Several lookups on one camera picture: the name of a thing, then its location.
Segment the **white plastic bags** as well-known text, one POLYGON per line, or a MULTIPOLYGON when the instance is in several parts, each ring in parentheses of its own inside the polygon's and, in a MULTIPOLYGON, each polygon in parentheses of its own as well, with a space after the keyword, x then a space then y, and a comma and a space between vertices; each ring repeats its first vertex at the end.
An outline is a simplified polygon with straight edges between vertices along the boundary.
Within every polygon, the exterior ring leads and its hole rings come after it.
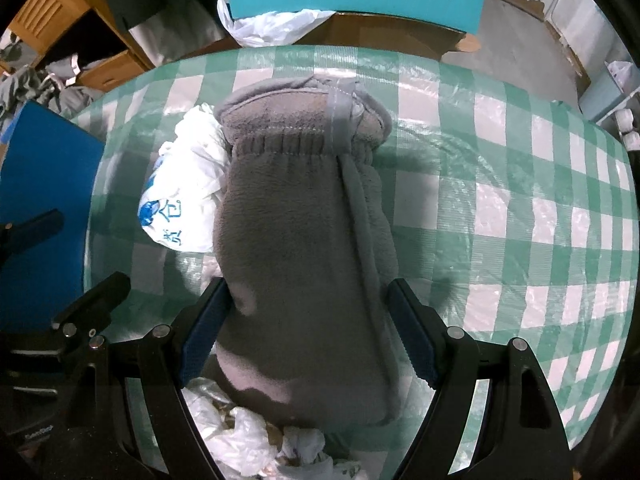
MULTIPOLYGON (((230 155, 214 109, 190 108, 162 144, 138 207, 151 240, 175 252, 209 254, 230 155)), ((216 382, 197 377, 181 391, 195 426, 228 479, 363 479, 358 462, 326 454, 317 429, 278 429, 239 408, 216 382)))

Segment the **grey fleece cover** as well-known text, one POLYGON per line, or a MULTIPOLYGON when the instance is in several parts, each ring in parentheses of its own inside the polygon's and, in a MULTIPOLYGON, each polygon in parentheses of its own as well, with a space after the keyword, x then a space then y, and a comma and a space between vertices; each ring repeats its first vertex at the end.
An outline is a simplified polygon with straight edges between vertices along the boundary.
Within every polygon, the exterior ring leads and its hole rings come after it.
POLYGON ((384 306, 398 274, 374 152, 390 114, 359 81, 269 79, 215 112, 231 159, 214 253, 234 307, 216 378, 280 426, 380 426, 399 412, 384 306))

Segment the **blue rimmed cardboard box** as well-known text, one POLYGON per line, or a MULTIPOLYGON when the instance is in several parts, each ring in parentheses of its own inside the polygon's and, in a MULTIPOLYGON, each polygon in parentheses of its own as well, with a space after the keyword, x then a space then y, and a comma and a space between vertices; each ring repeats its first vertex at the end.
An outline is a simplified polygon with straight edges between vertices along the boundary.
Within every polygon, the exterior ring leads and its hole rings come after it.
POLYGON ((42 330, 84 292, 91 195, 104 143, 43 106, 24 105, 2 134, 1 224, 58 209, 61 232, 1 266, 1 327, 42 330))

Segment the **green checked tablecloth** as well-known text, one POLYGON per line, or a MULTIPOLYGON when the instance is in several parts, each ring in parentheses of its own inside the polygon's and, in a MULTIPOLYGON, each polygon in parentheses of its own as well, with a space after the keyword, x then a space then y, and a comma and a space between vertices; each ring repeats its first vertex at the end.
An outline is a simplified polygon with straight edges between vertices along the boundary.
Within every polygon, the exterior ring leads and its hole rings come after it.
MULTIPOLYGON (((368 49, 276 47, 190 58, 134 78, 75 118, 104 143, 91 195, 85 285, 115 272, 127 298, 103 331, 110 347, 169 324, 222 278, 213 250, 154 242, 138 207, 163 143, 190 108, 214 109, 269 79, 352 78, 390 114, 374 152, 398 274, 442 322, 478 341, 524 339, 547 378, 568 447, 610 388, 634 312, 637 194, 627 152, 567 106, 463 68, 368 49)), ((435 391, 413 370, 384 306, 399 372, 398 415, 380 426, 317 429, 326 454, 360 463, 363 479, 395 474, 435 391)), ((216 341, 201 373, 216 378, 216 341)), ((471 463, 489 384, 477 382, 451 466, 471 463)), ((140 380, 127 379, 134 436, 151 478, 168 479, 140 380)), ((239 408, 230 394, 224 393, 239 408)))

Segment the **dark hanging jacket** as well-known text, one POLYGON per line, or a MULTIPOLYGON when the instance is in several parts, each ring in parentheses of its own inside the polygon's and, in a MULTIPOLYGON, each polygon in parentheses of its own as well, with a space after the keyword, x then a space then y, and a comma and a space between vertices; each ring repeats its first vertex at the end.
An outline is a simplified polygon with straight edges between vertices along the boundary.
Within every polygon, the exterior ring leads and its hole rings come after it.
POLYGON ((155 66, 177 61, 228 36, 218 0, 105 0, 119 29, 155 66))

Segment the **white plastic bag under box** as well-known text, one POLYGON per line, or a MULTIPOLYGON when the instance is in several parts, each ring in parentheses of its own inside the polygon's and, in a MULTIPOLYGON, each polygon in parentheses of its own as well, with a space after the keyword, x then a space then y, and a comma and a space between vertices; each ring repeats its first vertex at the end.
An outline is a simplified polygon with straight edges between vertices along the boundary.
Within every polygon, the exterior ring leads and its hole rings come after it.
POLYGON ((334 11, 303 9, 232 18, 229 0, 217 0, 217 12, 221 25, 244 48, 290 46, 335 14, 334 11))

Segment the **shoe rack with shoes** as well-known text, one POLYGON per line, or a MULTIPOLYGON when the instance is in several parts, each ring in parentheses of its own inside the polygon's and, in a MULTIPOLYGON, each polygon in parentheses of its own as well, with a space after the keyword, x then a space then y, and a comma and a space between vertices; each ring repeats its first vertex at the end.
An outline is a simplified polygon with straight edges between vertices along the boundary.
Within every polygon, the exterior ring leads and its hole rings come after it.
POLYGON ((604 63, 578 105, 590 122, 623 140, 638 128, 639 67, 627 61, 604 63))

